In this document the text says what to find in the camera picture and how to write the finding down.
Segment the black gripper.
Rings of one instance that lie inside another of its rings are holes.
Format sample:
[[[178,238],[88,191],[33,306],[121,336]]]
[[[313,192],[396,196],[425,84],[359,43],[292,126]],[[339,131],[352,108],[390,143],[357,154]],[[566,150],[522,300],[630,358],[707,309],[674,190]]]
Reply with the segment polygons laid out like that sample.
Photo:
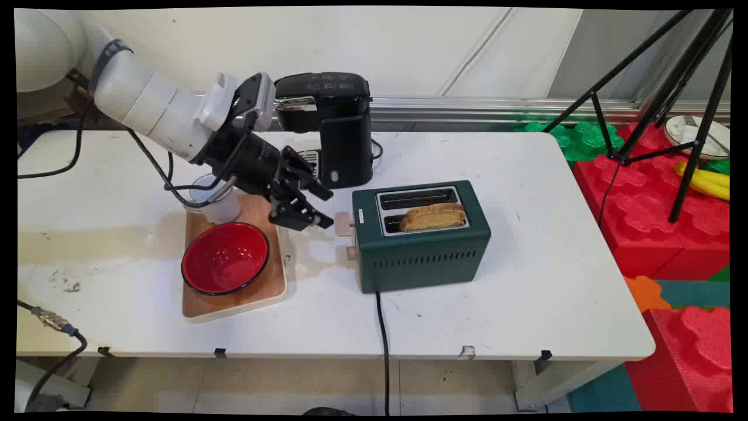
[[[235,186],[246,194],[281,196],[275,185],[290,191],[307,189],[321,200],[329,200],[333,192],[314,175],[312,165],[290,146],[278,149],[253,132],[214,134],[202,151],[202,163],[213,169],[213,175],[227,181],[235,175]],[[318,212],[304,198],[270,198],[269,222],[294,231],[318,226],[328,229],[334,219]]]

